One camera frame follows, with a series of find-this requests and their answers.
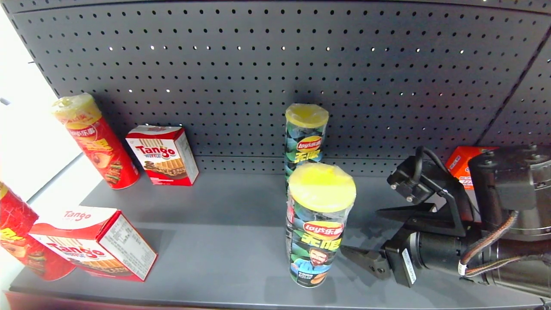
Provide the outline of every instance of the cable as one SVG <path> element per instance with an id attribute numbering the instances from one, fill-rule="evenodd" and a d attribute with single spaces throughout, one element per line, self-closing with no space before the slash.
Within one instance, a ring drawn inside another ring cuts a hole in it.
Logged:
<path id="1" fill-rule="evenodd" d="M 544 260 L 545 254 L 537 254 L 537 255 L 526 255 L 526 256 L 514 256 L 511 258 L 506 259 L 500 259 L 497 261 L 492 261 L 490 263 L 480 265 L 475 268 L 469 268 L 465 272 L 465 277 L 474 277 L 480 274 L 483 274 L 488 271 L 492 271 L 498 268 L 501 268 L 509 263 L 514 263 L 516 261 L 527 261 L 527 260 Z"/>
<path id="2" fill-rule="evenodd" d="M 505 235 L 505 233 L 509 231 L 509 229 L 516 223 L 517 219 L 518 211 L 510 211 L 509 217 L 505 222 L 503 222 L 503 224 L 501 224 L 496 230 L 489 233 L 486 237 L 473 243 L 470 246 L 469 250 L 467 250 L 459 260 L 459 264 L 457 266 L 457 271 L 459 272 L 459 274 L 464 276 L 466 274 L 469 261 L 471 261 L 471 259 L 478 255 L 480 252 L 482 252 L 484 248 L 492 245 L 499 238 Z"/>
<path id="3" fill-rule="evenodd" d="M 412 181 L 414 183 L 418 184 L 421 179 L 421 172 L 423 172 L 423 154 L 427 154 L 440 169 L 449 173 L 449 170 L 433 151 L 424 146 L 419 146 L 415 149 L 415 171 L 412 176 Z"/>

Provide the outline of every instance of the pegboard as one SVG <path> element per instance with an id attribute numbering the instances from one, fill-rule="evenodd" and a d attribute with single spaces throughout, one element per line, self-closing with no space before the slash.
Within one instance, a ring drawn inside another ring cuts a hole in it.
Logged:
<path id="1" fill-rule="evenodd" d="M 480 145 L 549 144 L 551 42 L 534 60 Z"/>
<path id="2" fill-rule="evenodd" d="M 327 158 L 445 158 L 480 138 L 550 25 L 518 11 L 543 2 L 35 3 L 3 2 L 58 95 L 91 93 L 121 137 L 184 124 L 208 157 L 281 156 L 300 102 L 331 115 Z"/>
<path id="3" fill-rule="evenodd" d="M 197 167 L 201 171 L 217 173 L 245 173 L 245 174 L 284 174 L 284 162 L 281 158 L 270 157 L 227 157 L 227 156 L 199 156 L 196 159 Z M 365 159 L 327 158 L 326 164 L 337 165 L 352 176 L 359 177 L 387 177 L 402 160 L 379 159 L 367 161 Z"/>
<path id="4" fill-rule="evenodd" d="M 8 13 L 21 13 L 31 10 L 55 9 L 75 6 L 89 6 L 105 3 L 113 3 L 111 0 L 4 0 L 4 8 Z M 152 2 L 164 0 L 117 0 L 117 3 L 126 2 Z M 430 2 L 458 4 L 462 6 L 490 7 L 511 10 L 522 10 L 551 14 L 551 4 L 547 0 L 413 0 L 411 2 Z"/>

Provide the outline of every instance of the yellow lid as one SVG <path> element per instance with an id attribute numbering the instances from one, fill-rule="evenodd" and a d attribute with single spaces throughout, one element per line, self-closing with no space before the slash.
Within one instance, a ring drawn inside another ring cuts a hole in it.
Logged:
<path id="1" fill-rule="evenodd" d="M 4 198 L 6 193 L 8 192 L 8 187 L 0 181 L 0 199 Z"/>
<path id="2" fill-rule="evenodd" d="M 331 213 L 344 210 L 356 199 L 354 179 L 338 166 L 306 163 L 289 178 L 293 199 L 305 208 Z"/>
<path id="3" fill-rule="evenodd" d="M 304 128 L 316 128 L 327 124 L 329 112 L 315 104 L 294 103 L 285 111 L 287 121 Z"/>
<path id="4" fill-rule="evenodd" d="M 51 112 L 69 129 L 86 128 L 101 118 L 101 112 L 89 93 L 60 98 L 52 104 Z"/>

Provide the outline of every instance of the orange box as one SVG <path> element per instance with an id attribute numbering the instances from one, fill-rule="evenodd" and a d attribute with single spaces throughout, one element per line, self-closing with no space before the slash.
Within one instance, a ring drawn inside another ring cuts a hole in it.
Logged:
<path id="1" fill-rule="evenodd" d="M 456 177 L 466 190 L 473 189 L 473 181 L 468 162 L 476 155 L 497 147 L 458 146 L 446 163 L 451 174 Z"/>

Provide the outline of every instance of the red and white box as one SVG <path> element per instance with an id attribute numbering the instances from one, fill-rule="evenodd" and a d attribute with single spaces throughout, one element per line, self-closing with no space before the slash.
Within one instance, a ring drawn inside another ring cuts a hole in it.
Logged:
<path id="1" fill-rule="evenodd" d="M 191 186 L 199 174 L 182 127 L 140 125 L 126 141 L 155 185 Z"/>
<path id="2" fill-rule="evenodd" d="M 48 212 L 29 235 L 93 276 L 145 281 L 157 258 L 115 208 L 78 206 Z"/>

